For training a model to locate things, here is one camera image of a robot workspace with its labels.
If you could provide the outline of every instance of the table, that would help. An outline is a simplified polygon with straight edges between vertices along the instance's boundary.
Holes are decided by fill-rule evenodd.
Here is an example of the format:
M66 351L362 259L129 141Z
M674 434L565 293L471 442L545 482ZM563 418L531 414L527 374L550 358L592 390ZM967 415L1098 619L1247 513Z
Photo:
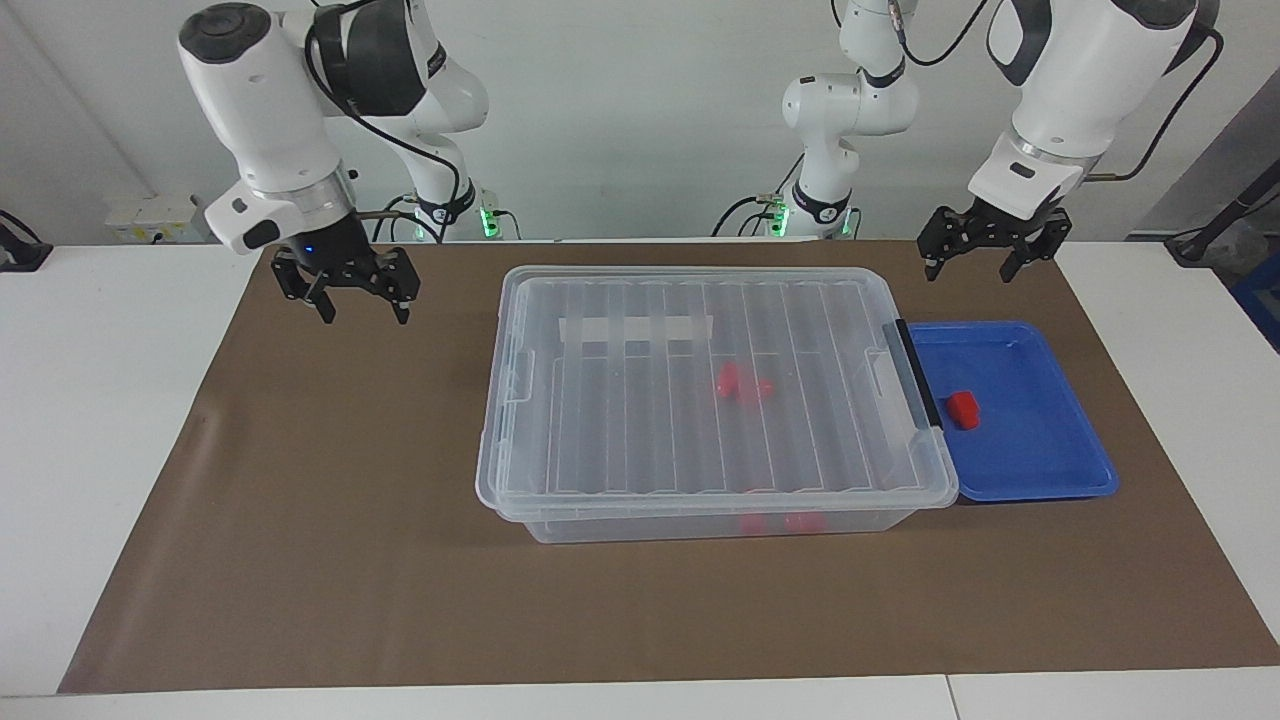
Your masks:
M1068 243L1062 272L1280 637L1280 356L1207 270L1157 245ZM253 259L220 247L64 247L0 277L0 696L54 691L168 456ZM1188 368L1198 372L1188 372ZM1280 669L169 693L0 701L6 717L525 716L612 693L636 716L1274 717Z

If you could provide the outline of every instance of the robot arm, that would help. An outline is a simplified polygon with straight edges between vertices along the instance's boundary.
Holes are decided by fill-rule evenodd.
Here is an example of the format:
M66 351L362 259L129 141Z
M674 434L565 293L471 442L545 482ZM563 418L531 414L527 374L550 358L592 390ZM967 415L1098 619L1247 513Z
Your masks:
M902 5L909 22L915 1ZM920 102L905 74L888 0L849 0L840 46L858 64L856 73L803 77L782 100L787 126L804 142L800 176L783 190L786 234L833 234L849 211L858 170L858 150L847 137L902 132Z
M239 168L239 182L206 211L210 228L242 254L283 242L271 263L282 291L326 323L335 314L328 287L378 295L404 323L420 281L403 250L369 246L325 117L367 123L402 154L417 218L438 240L449 227L488 234L480 191L440 135L483 123L488 96L448 60L421 0L284 14L224 3L192 15L179 47L196 97Z
M1180 61L1175 55L1190 54L1196 15L1196 0L1002 0L987 47L1023 99L969 182L970 209L938 208L920 233L925 275L934 279L947 259L975 247L1012 250L1005 282L1051 259L1071 228L1060 202Z

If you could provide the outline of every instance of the power outlet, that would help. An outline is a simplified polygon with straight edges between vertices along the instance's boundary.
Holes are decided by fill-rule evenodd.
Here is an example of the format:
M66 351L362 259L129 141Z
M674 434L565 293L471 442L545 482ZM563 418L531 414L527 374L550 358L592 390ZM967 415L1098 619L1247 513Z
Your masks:
M214 242L196 197L160 195L111 204L106 227L120 242L207 245Z

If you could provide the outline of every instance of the white wall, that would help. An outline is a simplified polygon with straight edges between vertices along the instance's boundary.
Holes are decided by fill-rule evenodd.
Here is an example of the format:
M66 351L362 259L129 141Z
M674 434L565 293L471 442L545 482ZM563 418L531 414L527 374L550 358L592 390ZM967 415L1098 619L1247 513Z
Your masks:
M232 159L200 114L174 49L177 28L206 0L8 1L157 191L212 197L230 184ZM472 174L536 237L709 232L731 201L772 190L799 152L781 119L786 85L849 69L824 0L429 6L451 55L492 96L489 123L460 138ZM911 32L919 53L943 46L972 8L924 4ZM1069 201L1076 240L1121 238L1280 65L1275 0L1224 3L1220 28L1228 36L1220 68L1147 172L1123 187L1082 188ZM1132 165L1202 58L1130 118L1100 169ZM1016 104L980 32L947 63L911 72L924 94L915 127L859 143L855 204L867 209L864 237L914 237L936 205L966 206L969 176ZM334 135L362 173L362 205L407 190L407 176L375 138L349 126Z
M45 242L109 242L104 196L150 190L4 0L0 108L0 208Z

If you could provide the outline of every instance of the plastic storage box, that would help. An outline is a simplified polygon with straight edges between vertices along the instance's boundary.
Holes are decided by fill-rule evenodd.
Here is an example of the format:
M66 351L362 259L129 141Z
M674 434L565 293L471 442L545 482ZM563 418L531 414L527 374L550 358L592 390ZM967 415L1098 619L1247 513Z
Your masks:
M517 268L476 493L550 543L884 530L957 491L909 347L864 269Z

